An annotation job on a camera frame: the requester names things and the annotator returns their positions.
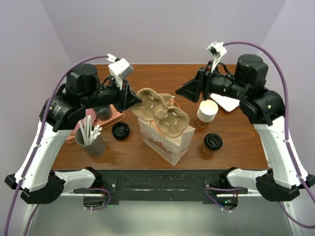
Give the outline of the black plastic cup lid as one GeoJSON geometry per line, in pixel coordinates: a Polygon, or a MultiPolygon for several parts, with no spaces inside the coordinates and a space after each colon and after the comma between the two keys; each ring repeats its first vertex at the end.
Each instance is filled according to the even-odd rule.
{"type": "Polygon", "coordinates": [[[216,133],[209,133],[204,137],[203,144],[208,148],[221,148],[223,141],[220,135],[216,133]]]}

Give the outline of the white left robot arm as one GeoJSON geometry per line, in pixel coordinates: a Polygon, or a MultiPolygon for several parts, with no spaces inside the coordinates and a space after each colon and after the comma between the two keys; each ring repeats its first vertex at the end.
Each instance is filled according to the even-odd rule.
{"type": "Polygon", "coordinates": [[[94,65],[79,63],[66,72],[62,85],[45,102],[34,149],[29,151],[19,171],[5,178],[10,188],[21,191],[21,198],[27,204],[50,204],[71,190],[86,188],[96,193],[101,189],[102,176],[91,167],[74,172],[54,172],[51,168],[87,109],[113,105],[123,112],[141,102],[126,79],[133,67],[125,59],[109,64],[109,71],[109,85],[105,86],[94,65]]]}

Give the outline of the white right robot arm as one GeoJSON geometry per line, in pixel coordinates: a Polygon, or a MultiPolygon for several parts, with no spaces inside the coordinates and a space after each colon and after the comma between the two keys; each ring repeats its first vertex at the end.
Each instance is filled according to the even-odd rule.
{"type": "Polygon", "coordinates": [[[176,90],[194,103],[202,96],[215,93],[239,101],[242,113],[258,132],[271,162],[265,171],[248,171],[236,167],[221,174],[219,187],[224,193],[235,188],[257,190],[270,202],[288,202],[299,196],[305,183],[311,187],[315,177],[308,174],[297,160],[291,159],[292,149],[287,149],[288,133],[285,131],[285,105],[282,97],[265,87],[268,65],[257,55],[238,57],[234,74],[211,71],[214,62],[199,68],[194,79],[176,90]]]}

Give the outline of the single paper coffee cup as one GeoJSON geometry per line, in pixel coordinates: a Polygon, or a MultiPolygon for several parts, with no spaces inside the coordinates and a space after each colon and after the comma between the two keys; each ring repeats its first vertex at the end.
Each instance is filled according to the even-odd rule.
{"type": "Polygon", "coordinates": [[[212,155],[215,152],[217,152],[220,148],[208,148],[207,146],[203,146],[202,150],[207,154],[207,155],[212,155]]]}

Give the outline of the brown paper takeout bag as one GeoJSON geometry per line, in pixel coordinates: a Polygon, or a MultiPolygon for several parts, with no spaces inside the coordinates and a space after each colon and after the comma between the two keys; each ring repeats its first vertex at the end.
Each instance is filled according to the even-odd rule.
{"type": "Polygon", "coordinates": [[[138,118],[138,124],[142,140],[172,166],[187,152],[195,132],[195,128],[189,125],[181,136],[169,138],[161,135],[153,123],[138,118]]]}

